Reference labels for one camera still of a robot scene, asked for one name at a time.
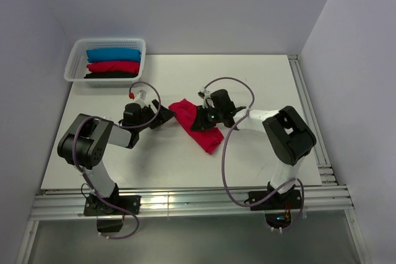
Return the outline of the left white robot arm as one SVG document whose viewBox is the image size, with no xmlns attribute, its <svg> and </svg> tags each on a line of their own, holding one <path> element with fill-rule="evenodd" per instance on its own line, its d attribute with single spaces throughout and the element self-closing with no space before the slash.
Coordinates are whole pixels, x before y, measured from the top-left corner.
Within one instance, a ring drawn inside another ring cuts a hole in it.
<svg viewBox="0 0 396 264">
<path fill-rule="evenodd" d="M 103 156 L 107 145 L 133 148 L 146 128 L 156 129 L 176 115 L 158 100 L 146 104 L 139 100 L 125 105 L 118 124 L 111 120 L 78 114 L 58 143 L 58 156 L 73 165 L 83 176 L 91 193 L 85 210 L 91 215 L 118 215 L 139 206 L 138 198 L 122 198 L 119 187 L 110 178 Z"/>
</svg>

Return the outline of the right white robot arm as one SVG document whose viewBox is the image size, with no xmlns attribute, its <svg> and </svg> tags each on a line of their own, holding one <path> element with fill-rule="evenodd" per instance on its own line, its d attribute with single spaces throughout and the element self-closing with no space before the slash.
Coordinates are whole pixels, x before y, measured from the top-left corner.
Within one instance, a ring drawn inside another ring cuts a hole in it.
<svg viewBox="0 0 396 264">
<path fill-rule="evenodd" d="M 225 174 L 227 146 L 232 132 L 236 130 L 265 134 L 278 159 L 276 170 L 267 184 L 266 196 L 250 204 L 251 207 L 269 202 L 274 208 L 281 208 L 291 200 L 296 184 L 299 184 L 301 190 L 304 189 L 303 183 L 298 179 L 298 172 L 317 140 L 294 107 L 285 106 L 272 111 L 252 109 L 251 104 L 237 107 L 225 89 L 211 93 L 202 88 L 198 96 L 203 99 L 203 104 L 197 107 L 191 130 L 202 132 L 215 128 L 219 123 L 229 128 L 222 149 L 221 172 L 225 192 L 234 204 L 245 207 L 230 192 Z"/>
</svg>

